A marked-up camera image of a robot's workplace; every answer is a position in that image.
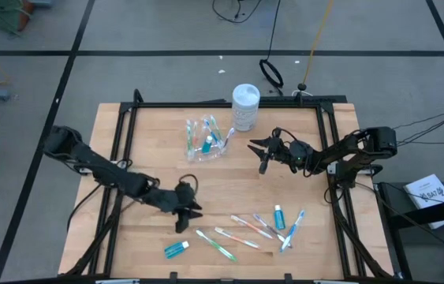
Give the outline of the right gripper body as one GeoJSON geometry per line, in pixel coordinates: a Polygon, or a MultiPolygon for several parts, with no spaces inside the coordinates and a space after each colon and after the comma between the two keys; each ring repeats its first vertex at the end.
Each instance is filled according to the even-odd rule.
{"type": "Polygon", "coordinates": [[[281,162],[283,160],[282,158],[282,154],[283,154],[283,149],[278,149],[277,151],[273,151],[269,149],[268,147],[263,147],[263,150],[267,153],[267,160],[264,162],[260,161],[260,166],[259,166],[259,173],[260,174],[265,174],[267,171],[267,167],[268,167],[268,163],[270,160],[276,160],[281,162]]]}

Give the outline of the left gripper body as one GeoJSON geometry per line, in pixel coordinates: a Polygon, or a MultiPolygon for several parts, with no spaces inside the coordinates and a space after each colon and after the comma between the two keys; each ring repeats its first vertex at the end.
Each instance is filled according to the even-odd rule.
{"type": "Polygon", "coordinates": [[[181,193],[178,191],[178,185],[175,187],[174,191],[178,198],[178,205],[173,210],[173,213],[178,217],[178,220],[175,223],[175,232],[177,234],[181,234],[189,226],[190,219],[188,219],[187,217],[187,212],[191,209],[188,206],[191,202],[196,202],[196,197],[189,198],[188,196],[182,196],[181,193]]]}

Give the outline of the purple toothbrush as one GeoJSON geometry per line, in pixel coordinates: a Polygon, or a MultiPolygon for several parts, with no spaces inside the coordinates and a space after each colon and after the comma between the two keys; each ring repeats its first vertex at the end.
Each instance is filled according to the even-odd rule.
{"type": "Polygon", "coordinates": [[[228,145],[229,145],[230,138],[232,137],[232,135],[234,134],[234,132],[235,132],[235,129],[234,129],[234,127],[233,127],[233,128],[231,128],[231,129],[229,130],[229,132],[227,133],[226,138],[225,138],[224,143],[223,143],[222,152],[225,152],[225,151],[228,149],[228,145]]]}
{"type": "Polygon", "coordinates": [[[278,238],[281,242],[285,241],[285,236],[278,232],[274,227],[270,226],[266,223],[266,221],[258,214],[253,215],[254,219],[258,222],[260,222],[265,229],[267,229],[269,232],[271,232],[274,236],[278,238]]]}

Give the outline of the green toothbrush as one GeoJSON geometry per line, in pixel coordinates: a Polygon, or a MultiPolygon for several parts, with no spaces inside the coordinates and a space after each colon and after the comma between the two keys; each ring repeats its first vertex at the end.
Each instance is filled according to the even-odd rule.
{"type": "Polygon", "coordinates": [[[227,251],[225,248],[223,248],[219,243],[216,241],[210,239],[202,230],[195,230],[196,234],[204,239],[207,243],[209,243],[211,246],[213,246],[215,249],[217,249],[222,255],[224,255],[226,258],[233,262],[237,262],[238,259],[229,251],[227,251]]]}
{"type": "Polygon", "coordinates": [[[210,120],[211,120],[211,126],[216,134],[217,139],[222,140],[222,134],[221,134],[218,124],[216,122],[215,116],[211,115],[210,120]]]}
{"type": "Polygon", "coordinates": [[[187,130],[187,156],[190,158],[193,151],[193,143],[192,143],[192,124],[189,120],[186,121],[186,130],[187,130]]]}

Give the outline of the blue toothbrush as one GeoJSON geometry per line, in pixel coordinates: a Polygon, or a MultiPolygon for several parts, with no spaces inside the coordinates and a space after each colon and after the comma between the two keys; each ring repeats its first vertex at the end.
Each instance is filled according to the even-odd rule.
{"type": "Polygon", "coordinates": [[[211,120],[205,118],[203,121],[204,121],[204,124],[205,124],[205,126],[207,127],[209,133],[210,133],[211,136],[213,137],[215,143],[218,144],[218,145],[220,145],[220,144],[221,144],[221,141],[218,140],[217,137],[216,137],[216,134],[215,134],[215,132],[214,132],[212,126],[211,126],[211,120]]]}
{"type": "Polygon", "coordinates": [[[294,235],[296,234],[298,227],[299,227],[302,219],[304,218],[304,216],[305,216],[305,210],[301,210],[297,216],[295,223],[291,226],[288,235],[286,236],[285,240],[283,241],[282,246],[280,248],[280,252],[284,252],[289,247],[289,245],[291,244],[291,241],[292,241],[294,235]]]}

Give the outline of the white wipes canister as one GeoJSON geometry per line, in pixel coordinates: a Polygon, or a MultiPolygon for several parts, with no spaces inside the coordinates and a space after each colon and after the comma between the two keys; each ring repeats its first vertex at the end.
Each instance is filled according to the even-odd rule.
{"type": "Polygon", "coordinates": [[[257,120],[260,102],[259,89],[252,84],[239,84],[233,90],[233,127],[240,132],[251,130],[257,120]]]}

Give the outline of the clear plastic bag with toothbrushes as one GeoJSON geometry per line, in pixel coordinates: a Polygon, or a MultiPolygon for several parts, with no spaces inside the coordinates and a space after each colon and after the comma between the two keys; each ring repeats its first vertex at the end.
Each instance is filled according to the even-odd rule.
{"type": "Polygon", "coordinates": [[[225,155],[228,152],[229,145],[228,145],[228,149],[225,152],[222,152],[222,147],[223,147],[223,143],[224,143],[224,140],[226,138],[226,135],[227,135],[227,133],[229,132],[229,130],[231,128],[229,128],[229,130],[226,133],[224,133],[219,126],[218,127],[220,129],[221,134],[222,134],[221,144],[220,145],[216,144],[214,139],[213,139],[213,142],[212,142],[212,145],[211,145],[211,151],[208,154],[203,154],[201,152],[201,148],[203,146],[203,142],[205,141],[207,136],[211,135],[209,133],[207,127],[205,126],[203,120],[205,118],[210,119],[211,115],[213,115],[213,114],[204,115],[200,119],[187,119],[187,120],[189,120],[191,122],[192,127],[193,127],[193,122],[194,121],[198,121],[198,129],[197,129],[197,138],[198,138],[198,140],[197,140],[197,146],[196,146],[196,150],[195,151],[193,150],[194,153],[193,153],[193,155],[190,158],[187,156],[187,130],[186,130],[186,121],[187,120],[185,121],[185,131],[186,131],[186,150],[185,150],[185,156],[186,156],[186,159],[189,162],[192,162],[192,163],[196,162],[197,163],[197,162],[203,162],[203,161],[207,161],[207,160],[211,160],[211,159],[221,158],[223,155],[225,155]]]}

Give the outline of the orange toothbrush with yellow bristles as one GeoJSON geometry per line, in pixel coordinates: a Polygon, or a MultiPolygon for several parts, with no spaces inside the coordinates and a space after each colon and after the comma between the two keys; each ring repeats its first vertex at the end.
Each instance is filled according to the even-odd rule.
{"type": "Polygon", "coordinates": [[[250,228],[251,230],[255,231],[256,233],[258,233],[258,234],[260,234],[260,235],[262,235],[262,236],[264,236],[264,237],[266,237],[268,239],[272,239],[273,238],[270,234],[266,233],[265,231],[261,230],[260,228],[252,225],[251,223],[247,222],[246,220],[244,220],[244,219],[242,219],[242,218],[240,218],[240,217],[238,217],[236,215],[231,215],[230,218],[233,221],[241,224],[242,226],[246,226],[246,227],[250,228]]]}

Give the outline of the white booklet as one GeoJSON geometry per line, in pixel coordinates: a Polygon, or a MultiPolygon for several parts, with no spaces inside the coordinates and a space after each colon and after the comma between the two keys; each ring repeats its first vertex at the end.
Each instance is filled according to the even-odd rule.
{"type": "Polygon", "coordinates": [[[444,203],[444,184],[435,174],[408,183],[404,190],[418,209],[444,203]]]}

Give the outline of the black side stand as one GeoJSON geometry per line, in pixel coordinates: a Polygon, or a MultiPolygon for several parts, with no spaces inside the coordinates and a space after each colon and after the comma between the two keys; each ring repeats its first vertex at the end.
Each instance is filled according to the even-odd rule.
{"type": "Polygon", "coordinates": [[[404,245],[439,245],[444,241],[444,203],[418,209],[403,183],[380,182],[385,221],[395,250],[404,245]]]}

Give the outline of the green mesh bag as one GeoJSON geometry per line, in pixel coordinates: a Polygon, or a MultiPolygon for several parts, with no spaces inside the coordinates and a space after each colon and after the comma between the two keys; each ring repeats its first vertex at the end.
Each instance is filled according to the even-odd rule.
{"type": "Polygon", "coordinates": [[[34,9],[29,0],[0,0],[0,30],[20,36],[34,9]]]}

